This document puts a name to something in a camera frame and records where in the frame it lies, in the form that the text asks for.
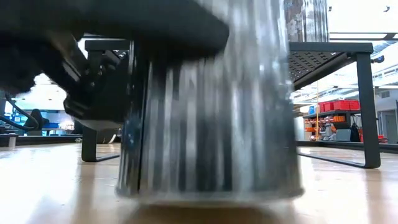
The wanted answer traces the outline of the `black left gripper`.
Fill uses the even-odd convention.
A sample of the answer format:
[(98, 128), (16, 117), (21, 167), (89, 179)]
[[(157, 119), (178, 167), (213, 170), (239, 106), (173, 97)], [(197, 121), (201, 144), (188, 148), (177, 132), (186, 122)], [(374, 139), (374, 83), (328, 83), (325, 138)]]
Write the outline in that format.
[(18, 95), (44, 73), (63, 89), (65, 109), (85, 125), (106, 75), (116, 64), (100, 56), (91, 63), (78, 47), (93, 32), (97, 1), (1, 1), (1, 89)]

